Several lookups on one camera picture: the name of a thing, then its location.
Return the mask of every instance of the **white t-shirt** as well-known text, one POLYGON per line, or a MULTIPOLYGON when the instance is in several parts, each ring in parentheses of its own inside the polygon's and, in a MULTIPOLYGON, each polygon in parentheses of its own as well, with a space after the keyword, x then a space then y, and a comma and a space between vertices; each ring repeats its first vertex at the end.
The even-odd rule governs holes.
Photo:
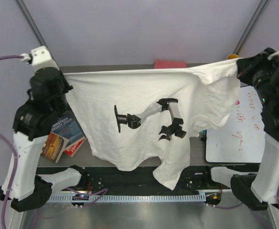
POLYGON ((223 126, 233 110, 240 87, 236 75, 236 59, 185 69, 69 73, 65 77, 74 89, 66 98, 93 155, 123 171, 158 156, 161 165, 153 175, 174 189, 190 163, 189 137, 223 126), (178 99, 184 138, 158 141, 161 126, 172 123, 168 111, 148 117, 137 129, 121 124, 118 132, 114 105, 119 114, 136 115, 162 98, 178 99))

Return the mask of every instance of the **gray wall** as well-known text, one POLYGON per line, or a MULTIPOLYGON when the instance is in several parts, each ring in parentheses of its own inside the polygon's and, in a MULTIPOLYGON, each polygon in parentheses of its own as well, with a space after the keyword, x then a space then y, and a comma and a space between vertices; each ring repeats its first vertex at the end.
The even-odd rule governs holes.
MULTIPOLYGON (((0 0, 0 56, 18 55, 38 46, 14 1, 0 0)), ((26 91, 32 74, 31 66, 19 60, 0 62, 0 131, 10 141, 13 117, 16 109, 27 99, 26 91)), ((10 158, 11 151, 0 141, 0 186, 7 175, 10 158)))
POLYGON ((259 0, 24 2, 59 65, 108 65, 224 60, 259 0))
POLYGON ((267 47, 279 49, 279 0, 270 0, 242 48, 240 56, 253 56, 267 47))

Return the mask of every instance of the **metal surface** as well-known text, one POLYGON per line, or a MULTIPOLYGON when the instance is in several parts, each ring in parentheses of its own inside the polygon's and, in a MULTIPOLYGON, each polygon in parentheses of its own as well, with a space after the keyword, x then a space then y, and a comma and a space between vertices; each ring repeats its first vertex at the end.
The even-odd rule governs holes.
POLYGON ((36 26, 31 14, 29 13, 25 3, 23 2, 23 0, 14 0, 15 3, 17 4, 17 6, 19 7, 21 13, 23 14, 23 16, 25 17, 26 21, 28 22, 32 32, 34 33, 36 39, 38 40, 38 42, 40 43, 40 45, 46 46, 46 42, 43 38, 43 36, 41 35, 38 27, 36 26))
POLYGON ((235 47, 233 53, 234 54, 239 54, 240 50, 242 49, 243 45, 245 44, 247 38, 249 37, 250 33, 252 32, 254 26, 256 25, 259 17, 262 15, 264 12, 265 8, 267 7, 268 3, 270 0, 261 0, 260 3, 258 4, 258 7, 256 8, 252 18, 250 19, 243 35, 239 39, 237 46, 235 47))
MULTIPOLYGON (((221 206, 230 207, 237 204, 238 200, 231 192, 223 193, 221 206)), ((98 204, 83 209, 66 210, 67 208, 60 205, 41 208, 36 229, 264 228, 244 205, 232 210, 215 209, 204 203, 98 204)), ((29 211, 24 214, 20 229, 32 228, 34 213, 29 211)), ((259 215, 270 229, 275 228, 269 211, 260 212, 259 215)))
MULTIPOLYGON (((160 164, 161 161, 158 157, 152 157, 143 161, 140 166, 150 167, 159 166, 160 164)), ((208 164, 205 160, 205 142, 201 141, 199 137, 190 138, 190 165, 203 166, 208 164)), ((63 153, 58 163, 54 163, 41 156, 38 167, 69 167, 71 165, 81 167, 114 167, 112 163, 93 156, 87 140, 73 157, 63 153)))

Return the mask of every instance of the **white plastic casing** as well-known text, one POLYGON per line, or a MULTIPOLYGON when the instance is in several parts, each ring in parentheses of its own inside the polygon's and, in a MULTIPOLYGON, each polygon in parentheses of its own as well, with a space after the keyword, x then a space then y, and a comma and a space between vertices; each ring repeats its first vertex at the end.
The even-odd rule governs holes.
POLYGON ((265 150, 251 190, 260 202, 277 203, 279 187, 279 142, 265 135, 265 150))
POLYGON ((32 54, 32 67, 34 71, 41 68, 53 67, 59 69, 56 62, 53 60, 51 54, 45 46, 41 46, 31 50, 32 54))
MULTIPOLYGON (((18 200, 22 200, 33 193, 35 171, 38 166, 41 149, 47 140, 47 136, 35 138, 33 141, 29 141, 27 135, 17 132, 14 133, 13 140, 19 159, 9 197, 11 199, 16 198, 18 200)), ((7 192, 13 164, 14 156, 12 155, 7 178, 1 186, 4 194, 7 192)))
POLYGON ((213 167, 211 168, 211 177, 214 182, 224 184, 227 187, 231 187, 231 178, 234 174, 247 175, 248 172, 238 172, 227 167, 213 167))
POLYGON ((28 62, 31 60, 31 57, 27 53, 23 53, 21 56, 23 56, 23 59, 21 59, 22 62, 28 62))
POLYGON ((68 168, 65 171, 52 175, 39 175, 44 181, 52 183, 52 193, 61 191, 64 188, 76 186, 81 178, 81 174, 73 169, 68 168))

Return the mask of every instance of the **red book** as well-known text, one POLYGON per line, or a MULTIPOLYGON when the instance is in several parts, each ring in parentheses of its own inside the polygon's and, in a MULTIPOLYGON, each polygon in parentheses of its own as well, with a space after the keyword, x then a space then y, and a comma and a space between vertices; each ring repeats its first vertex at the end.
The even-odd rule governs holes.
POLYGON ((80 142, 77 142, 70 146, 68 149, 66 149, 64 152, 69 156, 74 156, 77 150, 80 148, 80 146, 86 141, 86 138, 81 140, 80 142))

